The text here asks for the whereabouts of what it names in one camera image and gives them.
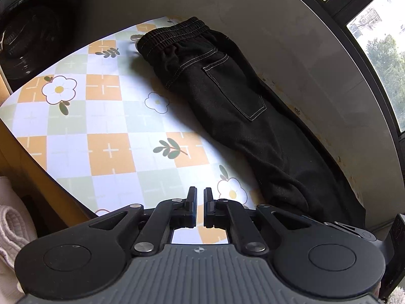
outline black pants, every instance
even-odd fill
[[[244,154],[269,204],[364,228],[365,210],[340,168],[227,36],[193,17],[148,32],[137,47],[205,130]]]

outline green foliage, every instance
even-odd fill
[[[228,175],[225,167],[222,164],[219,165],[219,170],[221,171],[221,175],[220,175],[221,179],[228,180],[229,175]]]
[[[395,39],[374,39],[367,43],[369,57],[390,99],[401,129],[405,128],[405,52],[399,52]]]
[[[167,142],[166,141],[159,141],[159,143],[161,143],[161,145],[163,146],[158,146],[155,147],[153,149],[154,153],[159,153],[161,151],[163,156],[167,156],[169,159],[175,159],[177,158],[180,153],[183,153],[185,155],[188,155],[186,152],[182,151],[180,149],[180,145],[172,138],[167,138]]]
[[[104,50],[103,52],[97,51],[96,54],[98,54],[100,56],[104,55],[104,58],[108,58],[110,56],[112,58],[115,58],[120,53],[118,51],[118,48],[116,48],[116,49],[115,48],[110,48],[110,49]]]
[[[69,110],[63,102],[59,103],[59,109],[62,112],[62,114],[64,114],[65,116],[67,116],[69,114]]]

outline window frame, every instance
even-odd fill
[[[388,95],[364,50],[347,28],[355,18],[373,0],[302,0],[333,32],[349,53],[371,91],[387,122],[398,160],[405,180],[405,150],[402,152],[400,140],[405,140],[405,131],[401,132]]]

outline tree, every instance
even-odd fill
[[[367,56],[390,99],[401,129],[405,129],[405,52],[398,52],[395,39],[374,39],[367,43]]]

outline back pocket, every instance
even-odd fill
[[[225,97],[248,120],[253,121],[266,110],[262,96],[257,94],[240,67],[226,54],[204,68],[204,72],[218,86]]]

